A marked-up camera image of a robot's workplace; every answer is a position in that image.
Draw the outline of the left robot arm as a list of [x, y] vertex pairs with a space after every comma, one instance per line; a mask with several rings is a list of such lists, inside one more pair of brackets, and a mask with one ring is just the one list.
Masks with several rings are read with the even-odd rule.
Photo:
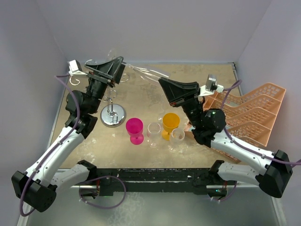
[[35, 210], [44, 212], [63, 190], [77, 184], [91, 185], [98, 180], [97, 167], [86, 160], [77, 162], [59, 176], [56, 173], [72, 151], [93, 131], [98, 120], [94, 114], [97, 113], [107, 88], [120, 83], [125, 69], [123, 61], [122, 56], [100, 64], [88, 60], [84, 64], [88, 72], [82, 70], [77, 60], [69, 61], [69, 71], [65, 77], [86, 77], [88, 85], [85, 91], [72, 90], [67, 82], [62, 81], [62, 75], [56, 76], [69, 92], [65, 107], [69, 116], [57, 138], [43, 155], [27, 170], [16, 171], [11, 178], [15, 194], [20, 199], [21, 216], [26, 217]]

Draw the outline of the clear champagne flute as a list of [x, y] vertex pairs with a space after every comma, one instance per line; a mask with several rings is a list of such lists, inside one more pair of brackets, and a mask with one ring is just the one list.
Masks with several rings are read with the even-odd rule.
[[139, 76], [150, 83], [153, 83], [154, 85], [159, 85], [159, 79], [160, 78], [169, 78], [170, 74], [168, 72], [164, 72], [158, 68], [154, 68], [151, 66], [139, 66], [139, 65], [132, 65], [128, 64], [123, 61], [122, 63], [126, 67], [134, 70], [136, 73], [139, 74]]

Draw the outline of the pink plastic wine glass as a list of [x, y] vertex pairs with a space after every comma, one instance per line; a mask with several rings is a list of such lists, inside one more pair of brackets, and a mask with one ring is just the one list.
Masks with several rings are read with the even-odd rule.
[[126, 122], [126, 130], [130, 136], [130, 141], [134, 145], [140, 145], [144, 141], [143, 122], [139, 118], [130, 118]]

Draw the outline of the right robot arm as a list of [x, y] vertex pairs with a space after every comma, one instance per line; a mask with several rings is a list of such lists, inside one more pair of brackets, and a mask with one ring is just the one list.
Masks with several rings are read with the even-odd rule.
[[196, 81], [184, 83], [161, 77], [158, 82], [169, 104], [183, 109], [198, 144], [224, 151], [247, 163], [243, 166], [216, 161], [209, 172], [212, 183], [245, 182], [258, 186], [272, 197], [283, 196], [297, 162], [290, 162], [287, 153], [281, 150], [268, 151], [230, 135], [222, 109], [203, 109], [203, 102], [198, 99], [201, 87]]

